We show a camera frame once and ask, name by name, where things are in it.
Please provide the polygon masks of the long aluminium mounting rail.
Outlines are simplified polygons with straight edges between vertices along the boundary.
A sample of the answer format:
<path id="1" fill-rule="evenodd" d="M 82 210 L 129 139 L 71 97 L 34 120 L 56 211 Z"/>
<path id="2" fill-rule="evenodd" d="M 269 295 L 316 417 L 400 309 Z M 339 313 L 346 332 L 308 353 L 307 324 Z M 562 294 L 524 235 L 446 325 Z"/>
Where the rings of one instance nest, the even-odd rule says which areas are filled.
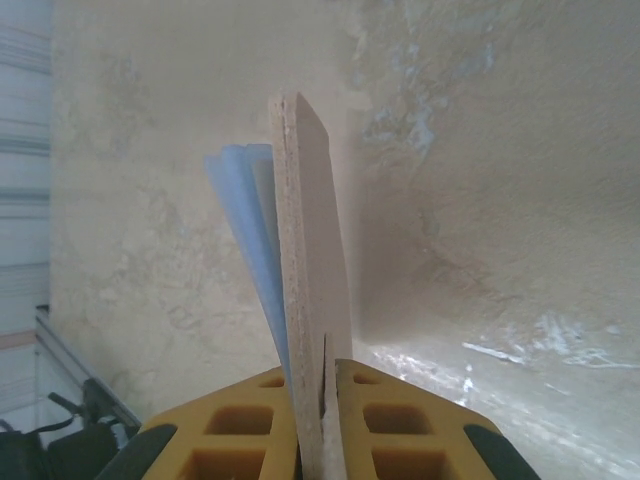
<path id="1" fill-rule="evenodd" d="M 141 426 L 138 417 L 116 393 L 58 335 L 49 322 L 49 306 L 36 307 L 36 378 L 38 395 L 55 393 L 78 407 L 76 417 L 83 426 L 103 417 L 114 417 L 131 432 Z"/>

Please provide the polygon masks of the light blue tray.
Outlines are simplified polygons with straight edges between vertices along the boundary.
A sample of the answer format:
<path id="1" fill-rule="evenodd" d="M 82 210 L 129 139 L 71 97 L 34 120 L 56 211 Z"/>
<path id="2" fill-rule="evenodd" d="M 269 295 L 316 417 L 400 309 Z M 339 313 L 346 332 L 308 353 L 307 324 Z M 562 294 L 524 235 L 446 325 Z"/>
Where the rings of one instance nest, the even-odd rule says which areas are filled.
<path id="1" fill-rule="evenodd" d="M 299 92 L 269 102 L 271 141 L 228 145 L 205 171 L 250 272 L 289 389 L 304 480 L 326 472 L 335 357 L 352 355 L 329 135 Z"/>

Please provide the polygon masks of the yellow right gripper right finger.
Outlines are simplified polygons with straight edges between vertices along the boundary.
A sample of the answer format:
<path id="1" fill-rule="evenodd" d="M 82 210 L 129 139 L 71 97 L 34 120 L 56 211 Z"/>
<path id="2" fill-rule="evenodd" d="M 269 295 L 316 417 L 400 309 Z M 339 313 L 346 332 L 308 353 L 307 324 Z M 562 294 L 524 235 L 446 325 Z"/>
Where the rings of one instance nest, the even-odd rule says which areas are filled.
<path id="1" fill-rule="evenodd" d="M 348 480 L 541 480 L 483 415 L 363 363 L 335 365 Z"/>

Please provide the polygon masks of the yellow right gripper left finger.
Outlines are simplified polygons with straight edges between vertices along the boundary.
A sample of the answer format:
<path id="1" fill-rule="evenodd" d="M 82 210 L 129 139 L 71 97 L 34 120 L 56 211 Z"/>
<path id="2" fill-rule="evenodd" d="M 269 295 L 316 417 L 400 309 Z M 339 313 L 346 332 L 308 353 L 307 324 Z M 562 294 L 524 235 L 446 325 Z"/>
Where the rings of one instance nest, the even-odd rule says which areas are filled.
<path id="1" fill-rule="evenodd" d="M 300 480 L 282 369 L 156 415 L 96 480 Z"/>

